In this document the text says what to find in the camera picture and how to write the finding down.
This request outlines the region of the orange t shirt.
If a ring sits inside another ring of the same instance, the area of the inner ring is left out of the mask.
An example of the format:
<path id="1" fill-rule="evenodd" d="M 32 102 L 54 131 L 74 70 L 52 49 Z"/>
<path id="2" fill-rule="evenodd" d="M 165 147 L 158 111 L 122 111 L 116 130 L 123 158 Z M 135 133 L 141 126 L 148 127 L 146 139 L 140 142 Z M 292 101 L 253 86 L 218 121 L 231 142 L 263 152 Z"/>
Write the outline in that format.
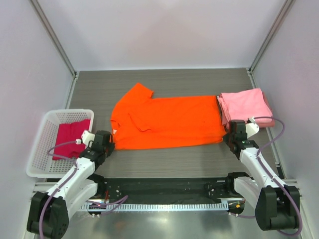
<path id="1" fill-rule="evenodd" d="M 154 98 L 136 83 L 114 106 L 110 123 L 116 150 L 216 144 L 226 134 L 216 96 Z"/>

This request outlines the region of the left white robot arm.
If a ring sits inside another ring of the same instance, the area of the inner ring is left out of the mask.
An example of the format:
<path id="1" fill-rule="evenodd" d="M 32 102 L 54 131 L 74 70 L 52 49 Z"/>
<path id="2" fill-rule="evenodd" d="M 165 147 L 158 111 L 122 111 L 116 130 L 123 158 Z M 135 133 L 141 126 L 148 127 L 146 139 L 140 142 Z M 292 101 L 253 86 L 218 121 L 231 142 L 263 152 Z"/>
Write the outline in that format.
<path id="1" fill-rule="evenodd" d="M 84 131 L 81 142 L 84 151 L 73 161 L 71 169 L 46 192 L 36 192 L 31 198 L 26 229 L 42 239 L 60 239 L 73 215 L 90 198 L 102 198 L 106 193 L 105 178 L 96 174 L 115 149 L 110 132 Z"/>

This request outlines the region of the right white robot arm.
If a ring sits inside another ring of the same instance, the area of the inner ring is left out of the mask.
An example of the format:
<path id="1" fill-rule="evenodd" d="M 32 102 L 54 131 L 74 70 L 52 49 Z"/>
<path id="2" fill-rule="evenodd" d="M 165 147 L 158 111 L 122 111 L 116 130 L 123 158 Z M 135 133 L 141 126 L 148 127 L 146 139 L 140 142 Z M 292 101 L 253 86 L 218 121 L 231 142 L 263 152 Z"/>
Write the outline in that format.
<path id="1" fill-rule="evenodd" d="M 248 123 L 238 119 L 230 121 L 223 140 L 250 174 L 236 173 L 224 189 L 230 197 L 240 194 L 254 208 L 253 218 L 261 230 L 284 234 L 285 230 L 295 229 L 293 235 L 298 236 L 303 229 L 300 192 L 273 171 L 262 149 L 250 140 L 258 131 L 255 118 L 250 118 Z"/>

